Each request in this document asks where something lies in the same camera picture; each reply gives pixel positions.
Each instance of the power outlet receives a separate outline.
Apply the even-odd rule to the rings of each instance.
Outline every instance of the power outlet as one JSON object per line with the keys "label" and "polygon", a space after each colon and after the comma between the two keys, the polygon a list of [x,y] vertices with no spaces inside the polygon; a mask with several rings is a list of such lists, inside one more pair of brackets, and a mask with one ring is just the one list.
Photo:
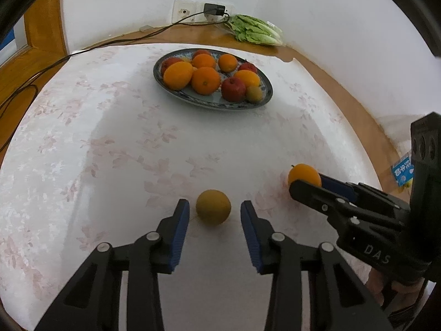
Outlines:
{"label": "power outlet", "polygon": [[[193,1],[181,1],[175,0],[173,3],[173,12],[171,13],[171,23],[178,22],[179,20],[193,15],[196,13],[196,3]],[[184,20],[183,22],[191,23],[196,22],[196,16],[190,17],[189,19]]]}
{"label": "power outlet", "polygon": [[[182,1],[175,0],[173,3],[173,11],[171,13],[171,23],[175,23],[184,17],[190,16],[192,14],[202,12],[204,10],[204,5],[206,3],[215,3],[219,5],[225,6],[225,12],[228,14],[232,14],[234,11],[233,5],[226,5],[220,2],[209,2],[209,1]],[[193,23],[193,22],[217,22],[222,19],[222,16],[213,16],[209,14],[200,14],[193,17],[190,17],[183,22]]]}

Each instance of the fruit plate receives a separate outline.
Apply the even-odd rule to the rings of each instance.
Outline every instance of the fruit plate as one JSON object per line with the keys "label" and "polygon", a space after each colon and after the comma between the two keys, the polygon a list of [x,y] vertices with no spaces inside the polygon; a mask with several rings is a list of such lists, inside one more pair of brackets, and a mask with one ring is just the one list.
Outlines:
{"label": "fruit plate", "polygon": [[[166,54],[165,56],[162,56],[156,63],[155,66],[153,67],[153,76],[155,77],[156,81],[161,85],[161,87],[163,87],[166,91],[170,92],[173,96],[178,97],[179,99],[182,99],[188,103],[191,103],[193,105],[197,105],[197,106],[201,106],[201,107],[205,107],[205,108],[211,108],[211,109],[220,109],[220,110],[227,110],[227,111],[239,111],[239,110],[244,110],[244,109],[252,109],[252,108],[258,108],[261,107],[263,105],[266,105],[271,97],[273,96],[273,87],[269,81],[269,79],[265,76],[265,74],[257,69],[257,74],[260,77],[260,89],[263,92],[263,99],[259,102],[259,103],[250,103],[247,101],[243,101],[243,102],[239,102],[239,103],[235,103],[235,102],[228,102],[227,100],[222,98],[222,94],[221,94],[221,88],[219,88],[217,91],[215,91],[213,94],[209,95],[209,96],[202,96],[200,94],[197,94],[193,88],[191,88],[190,85],[188,85],[187,87],[179,90],[179,91],[173,91],[172,89],[169,89],[165,84],[164,81],[162,79],[162,75],[161,75],[161,65],[162,63],[170,57],[187,57],[189,59],[192,59],[193,54],[199,50],[200,48],[185,48],[183,50],[177,50],[177,51],[173,51],[171,53]],[[215,58],[216,61],[218,61],[219,57],[223,54],[225,54],[226,52],[223,51],[219,51],[219,50],[211,50],[206,48],[206,50],[208,50],[211,55]],[[237,58],[238,66],[239,67],[242,63],[246,62],[245,59],[238,57],[236,55],[233,55]],[[235,72],[237,72],[237,68],[236,70],[230,72],[230,73],[224,73],[221,72],[219,70],[219,66],[216,63],[216,71],[219,72],[220,74],[220,78],[222,80],[222,82],[228,78],[228,77],[232,77],[234,75]]]}

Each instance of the white tablecloth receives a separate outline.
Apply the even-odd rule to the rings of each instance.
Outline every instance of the white tablecloth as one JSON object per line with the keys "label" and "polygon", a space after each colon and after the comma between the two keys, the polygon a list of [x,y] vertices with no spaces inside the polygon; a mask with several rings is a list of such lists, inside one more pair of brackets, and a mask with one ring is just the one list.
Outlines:
{"label": "white tablecloth", "polygon": [[[160,276],[165,325],[261,330],[270,277],[251,265],[241,202],[252,200],[275,230],[318,246],[337,235],[323,215],[290,199],[291,164],[379,187],[351,126],[297,61],[229,50],[268,76],[274,96],[260,109],[219,112],[170,96],[153,78],[161,56],[187,47],[195,46],[73,57],[28,110],[0,172],[0,296],[23,327],[36,326],[98,243],[131,243],[180,197],[193,208],[202,191],[219,189],[231,200],[228,220],[208,228],[192,210],[181,263]],[[369,267],[349,259],[365,279]]]}

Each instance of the apple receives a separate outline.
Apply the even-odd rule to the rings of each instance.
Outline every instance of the apple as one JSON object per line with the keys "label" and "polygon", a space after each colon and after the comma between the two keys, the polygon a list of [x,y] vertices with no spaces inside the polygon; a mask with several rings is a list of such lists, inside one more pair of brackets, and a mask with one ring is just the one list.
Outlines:
{"label": "apple", "polygon": [[228,102],[243,102],[245,100],[245,83],[237,77],[229,77],[220,87],[222,97]]}
{"label": "apple", "polygon": [[208,52],[207,50],[197,50],[197,51],[193,54],[193,58],[195,58],[197,55],[211,55],[211,53]]}
{"label": "apple", "polygon": [[169,68],[171,65],[173,65],[174,63],[176,63],[176,62],[181,62],[182,60],[180,59],[180,58],[178,58],[178,57],[170,57],[170,58],[167,58],[163,63],[162,63],[162,66],[161,66],[161,75],[163,75],[164,76],[164,72],[165,72],[165,70],[167,69],[167,68]]}
{"label": "apple", "polygon": [[250,62],[244,62],[244,63],[242,63],[242,64],[239,66],[239,68],[238,68],[237,70],[238,70],[238,71],[240,71],[240,70],[250,70],[250,71],[252,71],[252,72],[254,72],[254,73],[257,73],[257,68],[256,68],[256,66],[253,65],[253,64],[250,63]]}

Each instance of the green vegetable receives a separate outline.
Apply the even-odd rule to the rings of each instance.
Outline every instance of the green vegetable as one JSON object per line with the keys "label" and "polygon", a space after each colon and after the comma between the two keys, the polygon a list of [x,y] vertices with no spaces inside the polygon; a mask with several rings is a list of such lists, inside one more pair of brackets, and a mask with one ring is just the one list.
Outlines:
{"label": "green vegetable", "polygon": [[239,41],[248,41],[253,44],[283,45],[282,30],[258,18],[234,15],[224,25],[232,30]]}

